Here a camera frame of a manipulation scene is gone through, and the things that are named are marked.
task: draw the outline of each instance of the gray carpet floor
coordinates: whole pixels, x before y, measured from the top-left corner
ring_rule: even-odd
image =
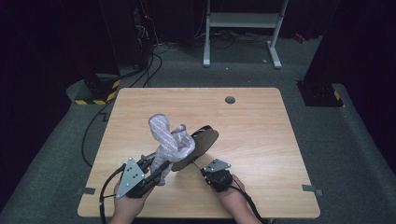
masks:
[[[211,66],[203,68],[203,47],[161,45],[156,52],[162,67],[150,87],[276,87],[280,89],[311,182],[323,190],[318,196],[321,215],[315,219],[277,219],[276,223],[396,223],[396,177],[368,134],[343,85],[334,84],[345,107],[307,107],[296,85],[304,79],[320,38],[300,44],[279,38],[276,50],[282,69],[276,70],[262,41],[243,36],[230,42],[213,40]],[[153,74],[160,66],[154,57]],[[139,75],[121,80],[130,87]],[[142,77],[133,88],[142,88]],[[69,111],[31,163],[0,215],[0,223],[100,223],[80,217],[78,190],[85,187],[91,168],[81,156],[83,135],[102,105],[75,105],[82,81],[67,94]],[[111,114],[112,105],[104,112]],[[94,161],[106,129],[98,116],[87,131],[84,152]],[[231,220],[148,220],[134,223],[233,223]]]

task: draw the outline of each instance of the wooden table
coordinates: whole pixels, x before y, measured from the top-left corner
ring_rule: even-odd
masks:
[[[228,96],[234,104],[226,103]],[[263,217],[319,216],[315,194],[302,188],[311,183],[278,89],[149,88],[120,90],[86,185],[96,191],[83,194],[78,208],[82,217],[99,217],[100,190],[123,162],[158,147],[149,129],[149,117],[157,113],[169,118],[172,130],[184,123],[189,133],[205,125],[218,131],[218,140],[197,162],[230,163]],[[106,199],[108,217],[113,209],[112,198]],[[171,172],[139,216],[230,217],[194,165]]]

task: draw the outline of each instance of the crumpled cloth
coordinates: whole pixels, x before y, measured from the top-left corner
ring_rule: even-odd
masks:
[[[178,125],[170,132],[169,120],[164,114],[156,114],[148,120],[152,136],[160,143],[155,153],[150,154],[146,159],[155,156],[150,166],[153,173],[164,162],[170,161],[171,164],[163,171],[160,183],[157,186],[165,185],[165,177],[169,174],[175,162],[186,158],[195,149],[195,142],[187,133],[186,125]]]

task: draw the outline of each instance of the white metal stand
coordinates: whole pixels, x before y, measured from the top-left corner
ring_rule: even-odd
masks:
[[[211,27],[249,27],[249,28],[272,28],[274,33],[272,40],[267,41],[267,47],[276,69],[282,67],[277,56],[275,44],[279,30],[285,17],[286,7],[289,0],[283,0],[279,13],[226,13],[210,12],[210,0],[207,1],[206,30],[204,48],[204,67],[210,66],[210,28]]]

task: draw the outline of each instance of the table top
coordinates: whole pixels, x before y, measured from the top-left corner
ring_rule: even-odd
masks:
[[[233,97],[229,104],[226,97]],[[210,125],[219,138],[197,160],[207,166],[213,159],[245,184],[262,217],[318,217],[320,210],[297,145],[281,94],[275,88],[146,88],[121,89],[96,155],[78,208],[82,217],[99,217],[99,194],[108,177],[129,157],[154,152],[149,118],[165,114],[171,129],[185,124],[189,134]],[[105,195],[113,193],[114,178]],[[171,172],[166,184],[156,187],[140,217],[230,217],[193,164]],[[106,216],[113,214],[113,199],[105,201]]]

